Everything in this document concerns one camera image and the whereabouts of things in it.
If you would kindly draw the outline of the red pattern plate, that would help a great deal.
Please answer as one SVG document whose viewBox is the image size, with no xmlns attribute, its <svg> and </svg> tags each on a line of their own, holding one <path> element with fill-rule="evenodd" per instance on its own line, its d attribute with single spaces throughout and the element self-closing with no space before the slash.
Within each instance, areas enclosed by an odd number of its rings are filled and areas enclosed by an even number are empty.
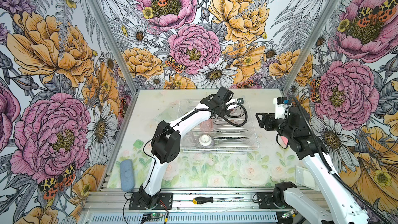
<svg viewBox="0 0 398 224">
<path fill-rule="evenodd" d="M 232 107 L 230 109 L 225 110 L 224 112 L 221 113 L 221 117 L 226 117 L 226 118 L 242 118 L 244 117 L 245 111 L 243 108 L 239 106 Z"/>
</svg>

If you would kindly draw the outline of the white wire dish rack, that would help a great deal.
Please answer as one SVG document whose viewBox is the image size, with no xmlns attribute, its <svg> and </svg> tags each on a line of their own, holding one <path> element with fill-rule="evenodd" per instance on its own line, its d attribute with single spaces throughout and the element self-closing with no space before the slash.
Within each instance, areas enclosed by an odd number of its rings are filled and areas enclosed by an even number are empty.
<svg viewBox="0 0 398 224">
<path fill-rule="evenodd" d="M 232 99 L 209 107 L 197 101 L 181 101 L 171 127 L 181 135 L 180 148 L 192 152 L 238 152 L 259 149 L 250 106 Z"/>
</svg>

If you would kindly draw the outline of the orange pattern plate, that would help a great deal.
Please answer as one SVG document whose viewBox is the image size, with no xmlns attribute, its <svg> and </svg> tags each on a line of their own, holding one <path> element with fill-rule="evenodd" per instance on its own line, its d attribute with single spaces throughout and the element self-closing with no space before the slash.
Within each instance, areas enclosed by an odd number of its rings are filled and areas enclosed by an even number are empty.
<svg viewBox="0 0 398 224">
<path fill-rule="evenodd" d="M 213 124 L 214 125 L 232 125 L 235 127 L 242 127 L 245 125 L 245 122 L 243 119 L 239 119 L 239 118 L 238 119 L 227 119 L 227 120 L 215 119 L 213 121 Z"/>
</svg>

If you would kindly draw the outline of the white green rim plate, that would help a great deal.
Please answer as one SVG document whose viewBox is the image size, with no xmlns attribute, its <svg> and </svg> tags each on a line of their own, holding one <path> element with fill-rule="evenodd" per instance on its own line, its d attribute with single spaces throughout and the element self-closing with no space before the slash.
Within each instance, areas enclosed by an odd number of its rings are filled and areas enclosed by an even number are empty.
<svg viewBox="0 0 398 224">
<path fill-rule="evenodd" d="M 219 127 L 214 129 L 215 132 L 224 132 L 224 133 L 243 133 L 249 131 L 247 128 L 243 127 Z"/>
</svg>

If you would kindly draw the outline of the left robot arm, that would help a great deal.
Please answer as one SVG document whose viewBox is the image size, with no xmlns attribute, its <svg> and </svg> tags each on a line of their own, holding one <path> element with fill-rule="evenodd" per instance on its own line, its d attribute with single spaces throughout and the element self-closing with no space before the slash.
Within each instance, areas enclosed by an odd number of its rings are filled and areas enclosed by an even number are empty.
<svg viewBox="0 0 398 224">
<path fill-rule="evenodd" d="M 153 159 L 153 163 L 138 190 L 138 201 L 141 205 L 153 208 L 157 204 L 166 168 L 179 155 L 182 138 L 194 127 L 212 117 L 224 118 L 229 109 L 241 102 L 233 95 L 232 91 L 222 87 L 216 94 L 200 100 L 194 109 L 182 117 L 158 124 L 153 138 L 148 142 L 152 147 L 148 156 Z"/>
</svg>

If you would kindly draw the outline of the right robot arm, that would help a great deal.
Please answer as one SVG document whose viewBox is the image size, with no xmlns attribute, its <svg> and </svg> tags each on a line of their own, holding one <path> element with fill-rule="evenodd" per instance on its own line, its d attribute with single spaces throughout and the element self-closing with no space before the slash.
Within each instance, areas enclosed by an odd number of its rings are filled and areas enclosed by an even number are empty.
<svg viewBox="0 0 398 224">
<path fill-rule="evenodd" d="M 305 196 L 292 182 L 274 186 L 273 203 L 279 208 L 290 206 L 311 224 L 369 224 L 368 212 L 356 202 L 359 199 L 348 190 L 338 173 L 328 163 L 326 148 L 315 136 L 308 113 L 292 107 L 281 114 L 257 113 L 259 126 L 276 131 L 287 138 L 288 146 L 304 163 L 322 193 L 329 210 L 325 210 Z"/>
</svg>

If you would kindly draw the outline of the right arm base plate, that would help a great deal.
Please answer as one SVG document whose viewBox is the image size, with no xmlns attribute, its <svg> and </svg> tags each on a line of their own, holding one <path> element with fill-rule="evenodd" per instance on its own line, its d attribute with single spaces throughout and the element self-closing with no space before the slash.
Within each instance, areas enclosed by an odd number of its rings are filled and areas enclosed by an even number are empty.
<svg viewBox="0 0 398 224">
<path fill-rule="evenodd" d="M 256 198 L 259 209 L 279 208 L 274 202 L 274 194 L 272 192 L 257 192 Z"/>
</svg>

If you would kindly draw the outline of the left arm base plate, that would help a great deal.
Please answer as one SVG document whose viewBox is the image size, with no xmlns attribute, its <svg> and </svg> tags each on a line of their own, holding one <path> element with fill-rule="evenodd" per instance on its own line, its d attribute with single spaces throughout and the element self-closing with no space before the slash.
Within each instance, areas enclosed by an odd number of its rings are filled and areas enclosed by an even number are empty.
<svg viewBox="0 0 398 224">
<path fill-rule="evenodd" d="M 160 192 L 150 196 L 145 192 L 134 192 L 129 199 L 129 210 L 171 210 L 173 205 L 173 194 Z"/>
</svg>

